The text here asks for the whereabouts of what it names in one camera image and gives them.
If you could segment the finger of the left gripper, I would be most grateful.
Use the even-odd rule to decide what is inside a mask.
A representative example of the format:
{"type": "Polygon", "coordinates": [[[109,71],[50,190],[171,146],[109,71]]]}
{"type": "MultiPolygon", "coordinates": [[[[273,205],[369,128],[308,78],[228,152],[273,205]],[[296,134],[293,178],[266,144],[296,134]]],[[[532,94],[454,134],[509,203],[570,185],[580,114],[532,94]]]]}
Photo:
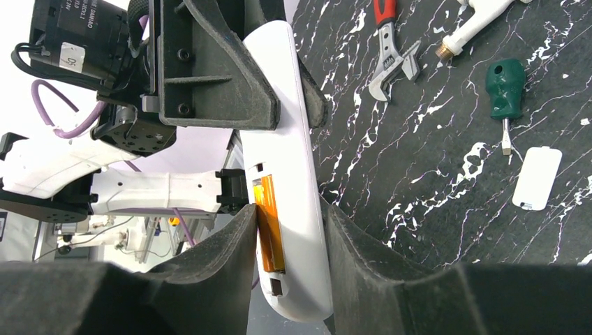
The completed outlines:
{"type": "Polygon", "coordinates": [[[280,102],[245,48],[245,1],[161,1],[159,119],[168,126],[274,130],[280,102]]]}
{"type": "MultiPolygon", "coordinates": [[[[283,20],[288,21],[284,1],[282,0],[262,0],[260,1],[263,17],[266,21],[283,20]]],[[[320,87],[313,79],[302,58],[297,54],[299,71],[302,81],[302,90],[304,102],[311,129],[322,128],[328,118],[329,103],[322,93],[320,87]]]]}

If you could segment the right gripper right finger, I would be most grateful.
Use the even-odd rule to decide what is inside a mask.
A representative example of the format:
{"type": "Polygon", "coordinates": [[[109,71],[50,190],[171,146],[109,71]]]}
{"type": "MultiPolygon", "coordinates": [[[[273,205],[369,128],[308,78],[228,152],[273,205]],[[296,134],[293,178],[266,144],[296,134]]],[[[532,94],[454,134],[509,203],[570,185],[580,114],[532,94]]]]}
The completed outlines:
{"type": "Polygon", "coordinates": [[[591,268],[427,269],[323,207],[335,334],[590,334],[591,268]]]}

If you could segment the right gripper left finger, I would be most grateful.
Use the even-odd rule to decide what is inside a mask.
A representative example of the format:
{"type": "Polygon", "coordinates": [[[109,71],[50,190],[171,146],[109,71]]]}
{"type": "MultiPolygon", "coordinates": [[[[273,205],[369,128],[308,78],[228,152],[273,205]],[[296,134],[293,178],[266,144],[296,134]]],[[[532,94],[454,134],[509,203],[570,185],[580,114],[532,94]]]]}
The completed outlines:
{"type": "Polygon", "coordinates": [[[256,254],[256,207],[156,265],[5,262],[2,334],[245,334],[256,254]]]}

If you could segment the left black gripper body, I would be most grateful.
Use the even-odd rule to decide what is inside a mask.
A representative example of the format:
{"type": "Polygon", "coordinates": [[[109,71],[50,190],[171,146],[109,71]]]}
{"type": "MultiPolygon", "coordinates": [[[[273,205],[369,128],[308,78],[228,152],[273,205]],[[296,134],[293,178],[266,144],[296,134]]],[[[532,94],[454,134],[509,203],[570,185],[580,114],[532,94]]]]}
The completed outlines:
{"type": "Polygon", "coordinates": [[[106,104],[91,127],[95,140],[148,157],[171,147],[176,128],[163,124],[157,97],[156,44],[143,40],[153,1],[127,9],[106,1],[35,1],[29,39],[11,53],[13,63],[39,79],[97,93],[106,104]]]}

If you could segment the white remote control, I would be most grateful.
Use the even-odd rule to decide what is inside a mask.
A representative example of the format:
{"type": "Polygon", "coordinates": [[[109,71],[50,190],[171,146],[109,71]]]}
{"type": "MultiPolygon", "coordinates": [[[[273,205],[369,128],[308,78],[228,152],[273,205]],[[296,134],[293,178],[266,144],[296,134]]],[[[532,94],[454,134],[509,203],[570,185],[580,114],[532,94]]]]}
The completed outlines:
{"type": "Polygon", "coordinates": [[[251,32],[244,45],[280,101],[272,131],[242,131],[246,185],[272,175],[278,209],[284,273],[262,268],[259,232],[256,262],[269,305],[295,322],[321,322],[331,316],[332,291],[320,196],[311,151],[309,121],[291,26],[281,20],[251,32]]]}

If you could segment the orange battery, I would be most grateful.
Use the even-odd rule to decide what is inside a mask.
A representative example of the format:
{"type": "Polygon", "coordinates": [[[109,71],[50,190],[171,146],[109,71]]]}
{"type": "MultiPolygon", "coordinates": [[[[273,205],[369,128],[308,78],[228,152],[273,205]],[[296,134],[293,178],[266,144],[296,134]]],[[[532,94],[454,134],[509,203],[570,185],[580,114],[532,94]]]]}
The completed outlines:
{"type": "Polygon", "coordinates": [[[253,191],[257,209],[262,268],[268,273],[284,273],[286,266],[272,175],[256,180],[253,191]]]}

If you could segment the white remote battery cover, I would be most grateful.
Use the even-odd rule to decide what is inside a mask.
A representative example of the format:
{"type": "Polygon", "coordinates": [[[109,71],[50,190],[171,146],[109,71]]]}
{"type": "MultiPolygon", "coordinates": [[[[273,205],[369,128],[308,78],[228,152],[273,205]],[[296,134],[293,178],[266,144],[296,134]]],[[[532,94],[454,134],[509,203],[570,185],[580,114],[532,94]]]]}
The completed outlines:
{"type": "Polygon", "coordinates": [[[563,153],[548,146],[531,147],[512,196],[512,204],[526,211],[542,211],[547,206],[563,153]]]}

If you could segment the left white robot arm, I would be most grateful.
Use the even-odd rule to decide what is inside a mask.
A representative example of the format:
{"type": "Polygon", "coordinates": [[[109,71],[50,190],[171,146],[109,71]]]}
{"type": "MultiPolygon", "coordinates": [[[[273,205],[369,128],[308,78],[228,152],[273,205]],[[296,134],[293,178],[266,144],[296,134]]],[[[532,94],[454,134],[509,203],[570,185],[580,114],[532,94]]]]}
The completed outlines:
{"type": "Polygon", "coordinates": [[[157,209],[211,213],[262,204],[279,220],[317,218],[310,128],[327,101],[295,49],[283,1],[36,1],[13,63],[38,89],[95,91],[77,128],[1,138],[1,208],[48,223],[157,209]],[[116,170],[171,147],[179,127],[239,131],[244,167],[194,174],[116,170]]]}

